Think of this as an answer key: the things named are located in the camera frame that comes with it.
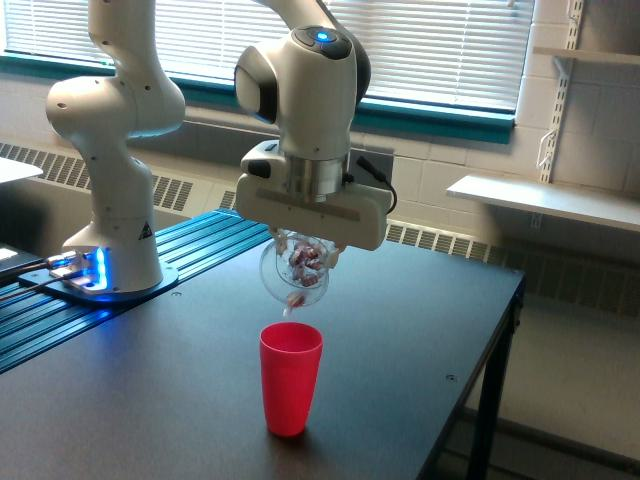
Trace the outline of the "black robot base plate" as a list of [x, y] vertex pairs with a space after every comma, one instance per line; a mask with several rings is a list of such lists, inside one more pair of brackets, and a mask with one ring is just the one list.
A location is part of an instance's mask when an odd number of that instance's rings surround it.
[[43, 285], [45, 294], [73, 303], [99, 306], [139, 304], [170, 290], [178, 284], [178, 270], [167, 263], [162, 263], [161, 267], [162, 281], [154, 287], [137, 292], [83, 293], [80, 289], [69, 286], [64, 282], [56, 281], [46, 285], [47, 281], [53, 280], [53, 277], [46, 269], [24, 273], [18, 277], [18, 283], [24, 287]]

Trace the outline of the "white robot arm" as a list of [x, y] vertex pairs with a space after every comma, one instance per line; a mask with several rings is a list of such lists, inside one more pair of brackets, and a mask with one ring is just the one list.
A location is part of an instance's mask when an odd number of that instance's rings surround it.
[[[236, 206], [246, 219], [348, 246], [377, 249], [389, 191], [349, 182], [350, 129], [370, 81], [356, 37], [320, 1], [273, 1], [287, 34], [248, 47], [234, 70], [240, 106], [275, 125], [242, 159]], [[185, 99], [165, 74], [152, 1], [92, 1], [91, 41], [114, 62], [110, 77], [56, 83], [46, 115], [80, 153], [91, 184], [92, 218], [63, 245], [51, 273], [89, 297], [138, 294], [169, 279], [155, 236], [153, 180], [128, 151], [135, 138], [177, 130]]]

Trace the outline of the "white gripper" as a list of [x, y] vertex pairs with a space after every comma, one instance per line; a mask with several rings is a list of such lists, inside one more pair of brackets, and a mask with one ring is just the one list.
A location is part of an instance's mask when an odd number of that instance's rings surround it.
[[375, 250], [386, 232], [388, 191], [346, 182], [347, 159], [288, 158], [277, 141], [264, 141], [241, 160], [236, 210], [269, 226], [277, 253], [288, 248], [288, 231], [334, 243], [328, 265], [345, 246]]

